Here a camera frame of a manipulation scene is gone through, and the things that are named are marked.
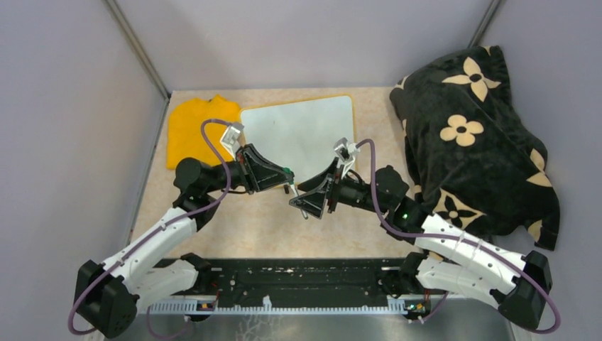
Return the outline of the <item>whiteboard with yellow frame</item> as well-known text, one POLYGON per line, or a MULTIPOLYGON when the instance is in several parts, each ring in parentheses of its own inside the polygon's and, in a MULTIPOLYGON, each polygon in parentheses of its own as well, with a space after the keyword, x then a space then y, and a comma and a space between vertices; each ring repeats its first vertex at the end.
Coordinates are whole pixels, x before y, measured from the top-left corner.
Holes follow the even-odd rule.
POLYGON ((356 137, 354 102, 348 94, 247 107, 239 116, 244 141, 289 168, 297 185, 331 164, 338 140, 356 137))

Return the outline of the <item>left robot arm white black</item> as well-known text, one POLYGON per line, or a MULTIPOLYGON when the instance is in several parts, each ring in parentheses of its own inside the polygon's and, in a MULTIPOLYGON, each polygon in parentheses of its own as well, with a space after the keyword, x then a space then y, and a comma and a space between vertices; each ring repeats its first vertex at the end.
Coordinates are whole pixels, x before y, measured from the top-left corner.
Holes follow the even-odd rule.
POLYGON ((158 301, 192 290, 206 293, 213 284, 210 263, 195 254, 161 264, 177 245, 201 230, 230 189, 254 194, 294 181, 294 173, 272 163, 253 144, 242 146, 232 161, 209 166, 195 158, 181 160, 174 185, 180 194, 171 208, 142 236, 100 263, 87 261, 77 272, 69 331, 80 315, 107 338, 122 334, 139 313, 158 301))

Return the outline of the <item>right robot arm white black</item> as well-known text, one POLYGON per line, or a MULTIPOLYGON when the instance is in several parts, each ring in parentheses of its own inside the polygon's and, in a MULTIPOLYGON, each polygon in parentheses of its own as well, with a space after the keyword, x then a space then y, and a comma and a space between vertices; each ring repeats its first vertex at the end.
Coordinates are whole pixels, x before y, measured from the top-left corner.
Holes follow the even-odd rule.
POLYGON ((372 183, 349 179, 339 161, 299 185, 289 204, 321 218, 343 204, 377 214, 387 233, 442 257, 414 255, 400 272, 409 293, 434 289, 458 293, 496 309, 533 333, 552 333, 561 322, 551 300, 548 258, 535 250, 509 251, 480 239, 404 195, 408 185, 392 166, 372 171, 372 183))

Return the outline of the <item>white marker pen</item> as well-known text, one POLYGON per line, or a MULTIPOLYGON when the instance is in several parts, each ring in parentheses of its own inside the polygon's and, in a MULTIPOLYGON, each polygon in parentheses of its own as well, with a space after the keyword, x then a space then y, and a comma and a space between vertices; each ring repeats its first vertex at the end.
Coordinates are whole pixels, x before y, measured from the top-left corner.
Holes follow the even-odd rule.
POLYGON ((296 184, 290 184, 290 189, 292 191, 293 197, 289 200, 289 205, 298 209, 301 212, 304 220, 308 220, 309 215, 302 206, 302 202, 300 201, 301 195, 299 190, 297 189, 296 184))

